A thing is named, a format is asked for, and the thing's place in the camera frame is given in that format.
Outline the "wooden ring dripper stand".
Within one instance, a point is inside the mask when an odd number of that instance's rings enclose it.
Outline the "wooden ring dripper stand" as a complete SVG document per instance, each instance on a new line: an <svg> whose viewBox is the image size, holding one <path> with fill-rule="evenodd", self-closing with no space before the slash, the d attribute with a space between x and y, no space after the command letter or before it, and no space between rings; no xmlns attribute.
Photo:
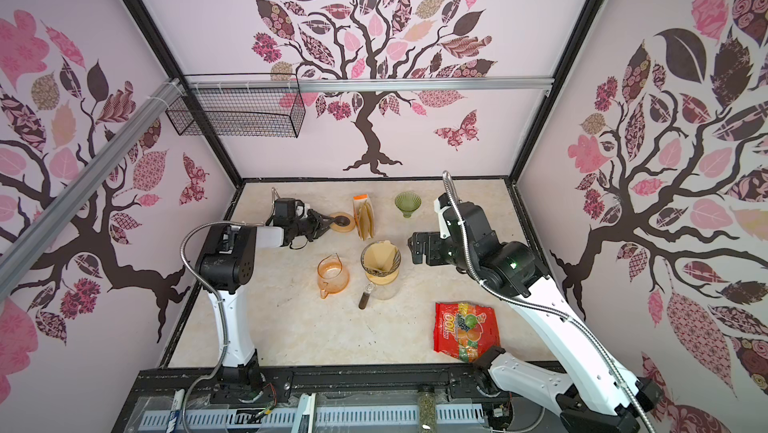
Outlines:
<svg viewBox="0 0 768 433"><path fill-rule="evenodd" d="M348 213L339 212L332 215L330 228L340 233L349 233L356 229L354 217Z"/></svg>

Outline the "green glass dripper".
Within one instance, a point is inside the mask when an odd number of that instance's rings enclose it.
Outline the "green glass dripper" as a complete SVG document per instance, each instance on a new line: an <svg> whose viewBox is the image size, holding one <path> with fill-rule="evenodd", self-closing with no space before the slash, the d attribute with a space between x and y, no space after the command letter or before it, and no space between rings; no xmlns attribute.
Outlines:
<svg viewBox="0 0 768 433"><path fill-rule="evenodd" d="M404 218L411 218L421 207L422 199L413 191L404 191L395 197L394 203Z"/></svg>

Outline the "orange glass pitcher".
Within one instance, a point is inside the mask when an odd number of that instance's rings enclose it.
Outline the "orange glass pitcher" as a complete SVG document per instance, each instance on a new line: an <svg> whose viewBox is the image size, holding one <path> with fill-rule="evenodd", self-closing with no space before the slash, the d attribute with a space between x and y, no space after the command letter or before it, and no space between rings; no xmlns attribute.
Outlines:
<svg viewBox="0 0 768 433"><path fill-rule="evenodd" d="M319 262L317 266L317 286L322 299L343 291L347 287L349 280L349 271L337 253L329 255Z"/></svg>

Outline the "clear glass server jug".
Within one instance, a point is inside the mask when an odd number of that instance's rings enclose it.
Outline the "clear glass server jug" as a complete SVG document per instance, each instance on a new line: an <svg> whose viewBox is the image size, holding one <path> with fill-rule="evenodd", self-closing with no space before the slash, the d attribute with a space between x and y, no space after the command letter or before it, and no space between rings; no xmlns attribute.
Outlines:
<svg viewBox="0 0 768 433"><path fill-rule="evenodd" d="M371 299L386 301L392 299L398 292L398 287L394 283L386 285L378 285L373 282L369 282L364 288L360 300L358 302L358 308L364 310Z"/></svg>

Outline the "brown paper coffee filter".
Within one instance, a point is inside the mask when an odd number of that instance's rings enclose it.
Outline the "brown paper coffee filter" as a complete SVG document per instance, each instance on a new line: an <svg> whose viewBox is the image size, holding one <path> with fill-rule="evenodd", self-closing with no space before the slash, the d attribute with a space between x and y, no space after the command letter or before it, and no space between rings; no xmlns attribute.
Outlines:
<svg viewBox="0 0 768 433"><path fill-rule="evenodd" d="M371 243L362 252L363 268L374 275L392 273L399 268L399 264L399 249L388 240Z"/></svg>

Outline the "clear glass dripper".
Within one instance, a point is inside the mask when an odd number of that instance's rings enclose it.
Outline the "clear glass dripper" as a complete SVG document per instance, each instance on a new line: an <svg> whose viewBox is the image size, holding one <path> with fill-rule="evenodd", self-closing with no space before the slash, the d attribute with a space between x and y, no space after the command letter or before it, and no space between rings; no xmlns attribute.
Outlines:
<svg viewBox="0 0 768 433"><path fill-rule="evenodd" d="M361 265L367 278L377 285L394 282L399 275L401 254L389 240L367 245L361 253Z"/></svg>

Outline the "wooden ring dripper holder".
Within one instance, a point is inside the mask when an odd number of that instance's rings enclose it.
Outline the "wooden ring dripper holder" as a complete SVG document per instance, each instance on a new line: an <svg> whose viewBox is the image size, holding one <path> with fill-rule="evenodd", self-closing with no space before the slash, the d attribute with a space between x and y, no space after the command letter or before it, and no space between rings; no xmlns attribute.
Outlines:
<svg viewBox="0 0 768 433"><path fill-rule="evenodd" d="M399 271L396 270L396 271L394 271L392 273L389 273L387 275L384 275L384 276L374 275L374 274L369 273L369 272L366 272L365 275L366 275L366 277L368 278L368 280L371 283L373 283L375 285L383 286L383 285L388 285L388 284L393 283L398 278Z"/></svg>

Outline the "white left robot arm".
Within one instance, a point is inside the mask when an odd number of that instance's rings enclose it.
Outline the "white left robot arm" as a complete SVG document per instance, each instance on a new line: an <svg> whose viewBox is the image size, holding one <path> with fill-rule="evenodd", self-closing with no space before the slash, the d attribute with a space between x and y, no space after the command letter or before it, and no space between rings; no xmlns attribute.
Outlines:
<svg viewBox="0 0 768 433"><path fill-rule="evenodd" d="M213 305L222 367L245 367L256 357L243 293L254 274L256 251L291 248L298 238L310 243L333 226L351 224L345 215L324 215L299 199L277 197L264 223L222 221L197 229L205 230L207 235L197 261L189 269L207 290Z"/></svg>

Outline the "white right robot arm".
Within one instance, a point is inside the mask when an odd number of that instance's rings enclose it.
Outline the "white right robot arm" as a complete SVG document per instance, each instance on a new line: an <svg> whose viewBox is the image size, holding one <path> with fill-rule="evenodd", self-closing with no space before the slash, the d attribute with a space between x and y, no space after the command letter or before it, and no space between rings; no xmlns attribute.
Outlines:
<svg viewBox="0 0 768 433"><path fill-rule="evenodd" d="M661 387L624 367L586 326L528 245L502 242L483 209L447 190L434 202L439 229L408 240L414 263L452 265L517 312L562 367L555 373L501 347L480 356L493 389L522 396L557 415L569 432L654 429Z"/></svg>

